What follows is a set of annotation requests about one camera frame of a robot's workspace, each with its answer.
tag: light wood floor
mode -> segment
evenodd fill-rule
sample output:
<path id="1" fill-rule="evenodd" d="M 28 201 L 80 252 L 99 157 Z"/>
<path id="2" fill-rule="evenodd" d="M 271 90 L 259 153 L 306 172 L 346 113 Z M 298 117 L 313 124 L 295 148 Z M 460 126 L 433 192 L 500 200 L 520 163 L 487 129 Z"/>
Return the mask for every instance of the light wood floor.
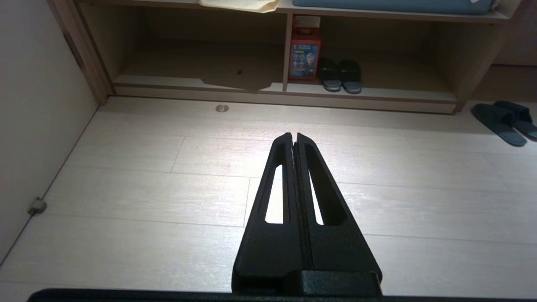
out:
<path id="1" fill-rule="evenodd" d="M 285 132 L 318 143 L 385 295 L 537 298 L 537 142 L 511 147 L 468 108 L 216 105 L 102 107 L 0 268 L 0 300 L 47 287 L 229 292 L 271 141 Z"/>

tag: black slipper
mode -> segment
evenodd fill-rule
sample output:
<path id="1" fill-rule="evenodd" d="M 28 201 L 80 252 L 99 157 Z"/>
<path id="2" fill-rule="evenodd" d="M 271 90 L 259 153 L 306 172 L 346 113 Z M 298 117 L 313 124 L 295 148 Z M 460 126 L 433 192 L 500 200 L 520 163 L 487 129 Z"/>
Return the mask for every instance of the black slipper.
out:
<path id="1" fill-rule="evenodd" d="M 507 109 L 514 113 L 513 127 L 520 131 L 527 138 L 537 140 L 537 127 L 533 125 L 532 117 L 529 115 L 529 108 L 519 104 L 500 100 L 494 103 L 494 106 Z"/>
<path id="2" fill-rule="evenodd" d="M 352 60 L 343 60 L 339 63 L 339 78 L 343 82 L 343 89 L 350 94 L 362 92 L 362 68 Z"/>
<path id="3" fill-rule="evenodd" d="M 323 87 L 329 92 L 338 92 L 341 90 L 342 83 L 339 79 L 338 66 L 330 59 L 325 57 L 319 58 L 317 75 L 323 83 Z"/>
<path id="4" fill-rule="evenodd" d="M 477 104 L 470 111 L 483 125 L 510 145 L 522 147 L 528 142 L 512 128 L 514 123 L 513 112 L 485 104 Z"/>

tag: blue cushion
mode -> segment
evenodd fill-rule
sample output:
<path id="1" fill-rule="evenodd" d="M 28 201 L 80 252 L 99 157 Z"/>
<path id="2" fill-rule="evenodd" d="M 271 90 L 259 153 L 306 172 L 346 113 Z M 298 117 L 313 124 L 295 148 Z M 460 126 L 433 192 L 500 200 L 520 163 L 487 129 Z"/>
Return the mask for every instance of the blue cushion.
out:
<path id="1" fill-rule="evenodd" d="M 293 0 L 296 6 L 485 15 L 493 0 Z"/>

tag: product box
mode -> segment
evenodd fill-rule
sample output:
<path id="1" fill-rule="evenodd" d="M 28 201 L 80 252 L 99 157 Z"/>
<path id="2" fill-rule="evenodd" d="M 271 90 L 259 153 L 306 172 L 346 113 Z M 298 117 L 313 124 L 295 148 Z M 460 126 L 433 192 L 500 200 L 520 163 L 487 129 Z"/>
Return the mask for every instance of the product box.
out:
<path id="1" fill-rule="evenodd" d="M 320 17 L 294 16 L 289 58 L 290 80 L 315 79 L 321 51 L 320 21 Z"/>

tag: slide sandal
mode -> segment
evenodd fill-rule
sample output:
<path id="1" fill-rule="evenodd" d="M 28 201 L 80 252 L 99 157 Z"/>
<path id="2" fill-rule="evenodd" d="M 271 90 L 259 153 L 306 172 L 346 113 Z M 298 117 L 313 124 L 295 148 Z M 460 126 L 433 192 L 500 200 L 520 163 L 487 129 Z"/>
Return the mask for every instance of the slide sandal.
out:
<path id="1" fill-rule="evenodd" d="M 527 138 L 537 140 L 537 127 L 533 125 L 532 117 L 529 115 L 529 108 L 519 104 L 500 100 L 494 103 L 494 106 L 507 109 L 514 114 L 513 127 L 520 131 Z"/>
<path id="2" fill-rule="evenodd" d="M 325 57 L 319 58 L 317 75 L 323 83 L 323 87 L 329 92 L 338 92 L 341 90 L 342 83 L 339 79 L 338 66 L 330 59 Z"/>
<path id="3" fill-rule="evenodd" d="M 475 105 L 470 112 L 474 117 L 504 141 L 515 147 L 522 147 L 528 141 L 513 128 L 513 112 L 501 107 L 485 104 Z"/>
<path id="4" fill-rule="evenodd" d="M 339 63 L 339 78 L 343 82 L 343 89 L 350 94 L 362 92 L 362 68 L 352 60 L 343 60 Z"/>

